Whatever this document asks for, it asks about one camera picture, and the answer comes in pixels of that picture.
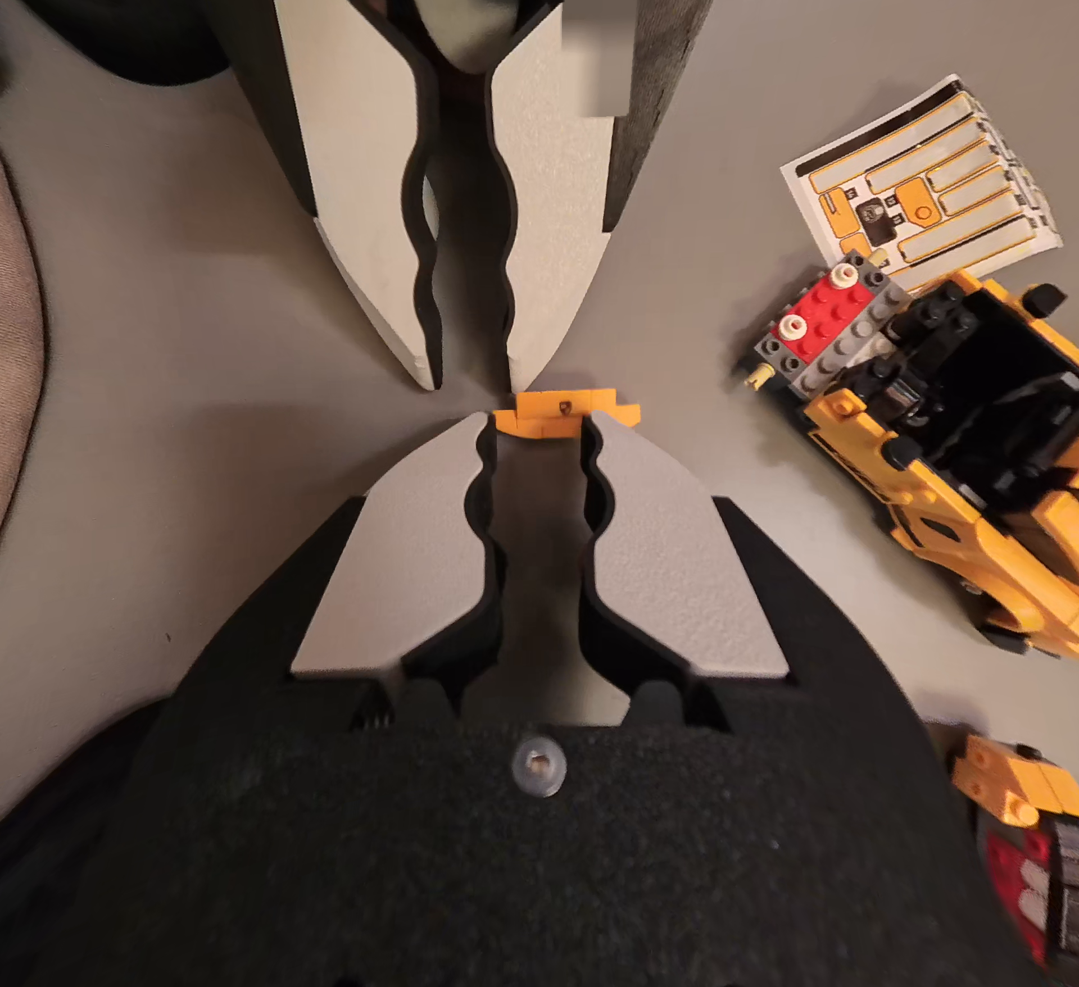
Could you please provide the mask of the lego sticker sheet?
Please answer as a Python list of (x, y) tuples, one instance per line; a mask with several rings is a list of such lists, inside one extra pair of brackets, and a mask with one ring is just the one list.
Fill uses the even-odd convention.
[(880, 253), (910, 294), (1063, 246), (1044, 192), (959, 76), (780, 172), (827, 265)]

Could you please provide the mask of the black orange lego bumper assembly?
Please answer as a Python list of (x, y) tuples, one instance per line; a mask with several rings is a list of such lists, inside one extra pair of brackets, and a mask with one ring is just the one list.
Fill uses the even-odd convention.
[(1032, 745), (968, 734), (953, 786), (991, 886), (1052, 985), (1078, 984), (1078, 784)]

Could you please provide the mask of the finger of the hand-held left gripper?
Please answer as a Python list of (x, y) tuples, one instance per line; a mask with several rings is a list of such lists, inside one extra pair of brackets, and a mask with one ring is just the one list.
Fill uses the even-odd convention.
[(510, 192), (504, 271), (510, 388), (552, 359), (610, 239), (605, 202), (614, 116), (585, 116), (586, 60), (563, 47), (563, 4), (537, 15), (489, 80), (490, 136)]
[(386, 347), (419, 387), (436, 390), (436, 248), (416, 72), (388, 25), (350, 0), (273, 3), (320, 239)]

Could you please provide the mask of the beige shirt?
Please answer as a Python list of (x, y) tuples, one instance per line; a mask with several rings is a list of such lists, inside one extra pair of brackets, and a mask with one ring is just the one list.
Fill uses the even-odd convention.
[(33, 244), (1, 166), (1, 523), (33, 437), (47, 371), (47, 327)]

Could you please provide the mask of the orange white red lego subassembly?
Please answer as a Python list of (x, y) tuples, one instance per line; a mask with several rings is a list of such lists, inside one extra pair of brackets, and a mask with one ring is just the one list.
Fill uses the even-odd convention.
[(530, 440), (577, 439), (583, 421), (597, 412), (606, 413), (627, 427), (641, 422), (641, 408), (618, 403), (615, 388), (522, 392), (515, 407), (493, 412), (497, 431)]

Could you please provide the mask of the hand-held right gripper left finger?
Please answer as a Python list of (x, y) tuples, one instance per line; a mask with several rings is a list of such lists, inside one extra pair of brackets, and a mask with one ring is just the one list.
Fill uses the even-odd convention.
[(474, 412), (369, 489), (290, 672), (439, 688), (460, 718), (503, 640), (505, 557), (490, 534), (496, 429)]

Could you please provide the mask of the yellow lego car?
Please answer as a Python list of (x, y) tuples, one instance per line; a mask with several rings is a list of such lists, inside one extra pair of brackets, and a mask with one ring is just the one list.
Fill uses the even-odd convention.
[(1066, 293), (956, 270), (910, 294), (886, 262), (818, 272), (743, 349), (745, 383), (980, 600), (991, 644), (1077, 659), (1077, 346), (1049, 324)]

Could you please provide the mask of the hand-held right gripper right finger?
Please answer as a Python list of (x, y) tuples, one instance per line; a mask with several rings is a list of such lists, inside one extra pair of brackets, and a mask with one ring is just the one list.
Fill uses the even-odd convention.
[(728, 725), (723, 698), (793, 686), (718, 503), (605, 412), (582, 428), (579, 648), (628, 699), (623, 725)]

